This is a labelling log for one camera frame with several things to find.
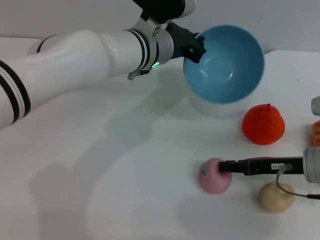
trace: blue bowl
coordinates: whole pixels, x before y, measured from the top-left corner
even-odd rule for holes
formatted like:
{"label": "blue bowl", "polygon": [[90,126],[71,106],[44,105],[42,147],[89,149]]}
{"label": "blue bowl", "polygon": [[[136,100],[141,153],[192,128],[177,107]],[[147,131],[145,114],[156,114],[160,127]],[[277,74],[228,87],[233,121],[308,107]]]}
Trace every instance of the blue bowl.
{"label": "blue bowl", "polygon": [[245,29],[214,26],[203,33],[206,53],[200,63],[185,58],[183,70],[193,91],[204,100],[224,105],[248,97],[259,85],[265,55],[258,40]]}

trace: green led light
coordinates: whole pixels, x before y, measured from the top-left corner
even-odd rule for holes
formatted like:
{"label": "green led light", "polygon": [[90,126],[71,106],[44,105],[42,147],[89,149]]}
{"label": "green led light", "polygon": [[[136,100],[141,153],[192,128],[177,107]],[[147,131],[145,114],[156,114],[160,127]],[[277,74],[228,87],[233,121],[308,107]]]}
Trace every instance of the green led light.
{"label": "green led light", "polygon": [[155,63],[155,64],[152,66],[152,68],[158,66],[159,64],[160,64],[160,62]]}

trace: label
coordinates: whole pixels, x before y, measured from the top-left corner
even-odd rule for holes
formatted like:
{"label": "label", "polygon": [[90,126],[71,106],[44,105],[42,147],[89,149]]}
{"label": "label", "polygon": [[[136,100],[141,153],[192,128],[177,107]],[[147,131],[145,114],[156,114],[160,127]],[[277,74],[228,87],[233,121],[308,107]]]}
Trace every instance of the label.
{"label": "label", "polygon": [[285,165],[284,163],[272,163],[271,169],[280,169],[281,166]]}

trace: white table surface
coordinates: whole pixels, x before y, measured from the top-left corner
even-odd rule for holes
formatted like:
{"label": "white table surface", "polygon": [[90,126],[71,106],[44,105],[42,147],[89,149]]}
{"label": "white table surface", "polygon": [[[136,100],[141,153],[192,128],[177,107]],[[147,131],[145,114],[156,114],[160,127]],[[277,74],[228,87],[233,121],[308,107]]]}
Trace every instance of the white table surface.
{"label": "white table surface", "polygon": [[[34,39],[0,38],[0,58],[25,55]],[[206,194],[196,172],[206,160],[301,156],[309,143],[310,101],[320,95],[320,53],[274,51],[252,106],[270,103],[283,138],[258,146],[242,116],[215,119],[185,96],[182,60],[137,77],[60,96],[0,132],[3,240],[318,239],[320,201],[297,198],[264,212],[258,191],[275,175],[234,174]],[[303,175],[281,177],[296,192],[320,193]]]}

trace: potato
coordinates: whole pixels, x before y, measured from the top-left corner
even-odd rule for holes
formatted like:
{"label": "potato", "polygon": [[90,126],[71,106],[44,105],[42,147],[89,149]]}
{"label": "potato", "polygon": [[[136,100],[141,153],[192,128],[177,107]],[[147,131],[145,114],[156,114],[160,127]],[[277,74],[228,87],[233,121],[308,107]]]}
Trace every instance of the potato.
{"label": "potato", "polygon": [[[294,193],[291,186],[279,183],[282,188]],[[264,185],[259,192],[261,206],[271,213],[282,213],[287,210],[295,201],[295,196],[285,193],[278,188],[275,181]]]}

